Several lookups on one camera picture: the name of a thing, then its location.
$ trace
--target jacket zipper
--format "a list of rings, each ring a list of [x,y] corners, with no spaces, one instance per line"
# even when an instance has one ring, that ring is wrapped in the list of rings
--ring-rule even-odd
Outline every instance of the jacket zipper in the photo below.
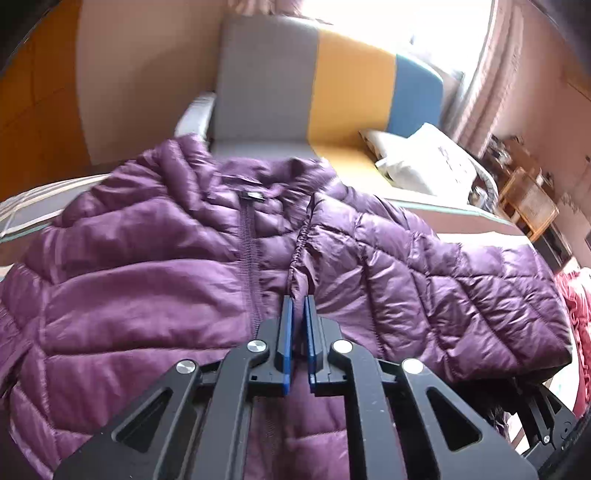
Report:
[[[257,192],[240,192],[240,230],[242,240],[242,265],[246,288],[246,302],[251,319],[252,336],[256,336],[262,320],[262,295],[261,286],[258,280],[258,254],[255,246],[256,232],[254,228],[255,208],[254,202],[264,202],[265,197]],[[277,443],[277,422],[269,416],[268,409],[264,405],[266,398],[255,399],[254,408],[263,415],[263,432],[267,447],[272,450],[272,457],[275,458],[279,451]]]
[[[246,288],[246,303],[251,319],[251,330],[256,335],[261,324],[261,286],[258,280],[258,255],[255,246],[254,202],[264,202],[257,192],[240,192],[240,230],[242,240],[242,265]]]

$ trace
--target gray sofa cushion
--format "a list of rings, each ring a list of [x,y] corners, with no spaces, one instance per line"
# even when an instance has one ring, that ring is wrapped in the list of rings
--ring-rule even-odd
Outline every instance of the gray sofa cushion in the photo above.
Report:
[[[232,16],[222,39],[214,139],[304,141],[318,46],[314,25]]]
[[[261,160],[277,160],[280,158],[318,158],[307,142],[281,141],[215,141],[211,147],[212,154],[219,158],[248,157]]]

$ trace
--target sofa armrest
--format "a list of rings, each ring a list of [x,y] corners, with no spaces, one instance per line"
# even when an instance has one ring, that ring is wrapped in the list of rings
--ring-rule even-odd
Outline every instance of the sofa armrest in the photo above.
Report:
[[[197,134],[204,141],[207,137],[209,121],[212,117],[216,94],[206,92],[191,102],[174,129],[174,136]]]

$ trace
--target red blanket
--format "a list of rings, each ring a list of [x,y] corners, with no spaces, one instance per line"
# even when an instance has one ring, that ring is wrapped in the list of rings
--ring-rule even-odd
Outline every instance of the red blanket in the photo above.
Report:
[[[584,405],[589,405],[591,397],[591,270],[581,270],[556,275],[558,290],[569,309],[574,339],[580,359],[581,381],[584,382]]]

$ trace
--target red fabric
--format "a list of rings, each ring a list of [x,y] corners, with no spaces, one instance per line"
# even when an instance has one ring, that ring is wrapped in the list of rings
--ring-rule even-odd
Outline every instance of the red fabric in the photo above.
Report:
[[[587,388],[584,381],[583,363],[580,355],[577,356],[579,360],[579,389],[577,390],[577,398],[574,401],[573,413],[579,419],[587,410],[586,394]]]
[[[591,336],[589,332],[591,319],[591,270],[582,268],[581,270],[569,273],[559,273],[556,275],[556,284],[569,309],[574,339],[577,344],[577,350],[579,351],[580,377],[584,384],[584,410],[589,405],[591,397]],[[581,407],[581,403],[581,399],[577,396],[576,406]]]

